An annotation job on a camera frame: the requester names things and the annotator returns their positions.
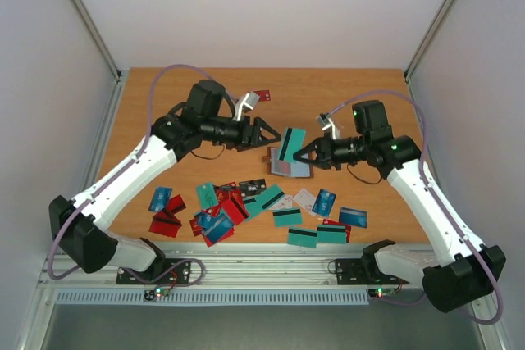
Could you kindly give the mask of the brown leather card holder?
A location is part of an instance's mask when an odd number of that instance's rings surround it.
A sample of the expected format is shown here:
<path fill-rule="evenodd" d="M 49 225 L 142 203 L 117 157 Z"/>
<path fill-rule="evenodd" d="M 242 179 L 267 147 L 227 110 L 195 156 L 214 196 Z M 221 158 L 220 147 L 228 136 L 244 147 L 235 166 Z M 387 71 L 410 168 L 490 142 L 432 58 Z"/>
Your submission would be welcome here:
<path fill-rule="evenodd" d="M 294 163 L 281 161 L 278 147 L 270 147 L 262 159 L 262 163 L 267 166 L 270 175 L 295 179 L 311 179 L 313 177 L 311 166 L 298 161 Z"/>

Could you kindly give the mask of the red vip card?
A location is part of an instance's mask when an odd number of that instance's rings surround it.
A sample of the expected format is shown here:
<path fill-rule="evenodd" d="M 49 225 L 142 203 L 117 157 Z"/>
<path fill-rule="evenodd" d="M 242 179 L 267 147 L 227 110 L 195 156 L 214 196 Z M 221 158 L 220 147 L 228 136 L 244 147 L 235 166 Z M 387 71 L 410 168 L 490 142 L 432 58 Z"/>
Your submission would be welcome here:
<path fill-rule="evenodd" d="M 286 161 L 275 160 L 271 163 L 271 173 L 274 175 L 291 177 L 292 165 Z"/>

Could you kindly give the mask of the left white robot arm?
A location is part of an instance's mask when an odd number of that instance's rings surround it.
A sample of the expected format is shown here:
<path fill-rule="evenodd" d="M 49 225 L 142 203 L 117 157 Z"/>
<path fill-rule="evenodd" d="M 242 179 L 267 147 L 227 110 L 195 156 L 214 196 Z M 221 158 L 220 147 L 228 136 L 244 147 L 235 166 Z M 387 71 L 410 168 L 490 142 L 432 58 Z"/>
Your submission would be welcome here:
<path fill-rule="evenodd" d="M 159 248 L 147 239 L 111 234 L 112 222 L 145 186 L 204 141 L 238 152 L 280 141 L 281 135 L 266 121 L 247 116 L 257 101 L 254 92 L 233 101 L 223 85 L 200 80 L 185 101 L 148 122 L 139 145 L 104 177 L 73 198 L 54 198 L 48 207 L 53 240 L 49 277 L 64 277 L 53 271 L 58 249 L 87 274 L 113 266 L 143 284 L 167 275 L 167 259 Z"/>

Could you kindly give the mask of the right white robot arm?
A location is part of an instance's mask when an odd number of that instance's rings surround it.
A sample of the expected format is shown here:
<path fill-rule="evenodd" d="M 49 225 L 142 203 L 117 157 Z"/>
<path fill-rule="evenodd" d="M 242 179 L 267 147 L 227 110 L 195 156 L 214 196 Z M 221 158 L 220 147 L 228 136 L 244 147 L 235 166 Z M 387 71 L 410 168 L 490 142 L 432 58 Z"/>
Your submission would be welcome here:
<path fill-rule="evenodd" d="M 318 122 L 324 135 L 293 155 L 323 170 L 361 161 L 402 197 L 425 232 L 434 255 L 410 252 L 384 240 L 363 250 L 364 276 L 371 281 L 394 276 L 422 289 L 432 306 L 454 311 L 487 295 L 500 295 L 497 281 L 506 256 L 497 245 L 488 247 L 464 223 L 432 178 L 422 151 L 407 135 L 394 136 L 384 104 L 379 100 L 352 106 L 357 136 L 341 138 L 330 114 Z"/>

